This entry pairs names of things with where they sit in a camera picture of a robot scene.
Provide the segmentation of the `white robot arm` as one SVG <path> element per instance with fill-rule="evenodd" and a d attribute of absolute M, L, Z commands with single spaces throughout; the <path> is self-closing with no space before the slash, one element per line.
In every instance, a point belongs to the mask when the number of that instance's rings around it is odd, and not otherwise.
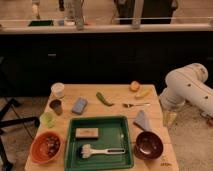
<path fill-rule="evenodd" d="M 173 123 L 177 110 L 186 101 L 201 109 L 207 118 L 213 118 L 213 88 L 205 85 L 207 79 L 208 70 L 200 63 L 174 69 L 166 75 L 166 87 L 159 95 L 165 126 Z"/>

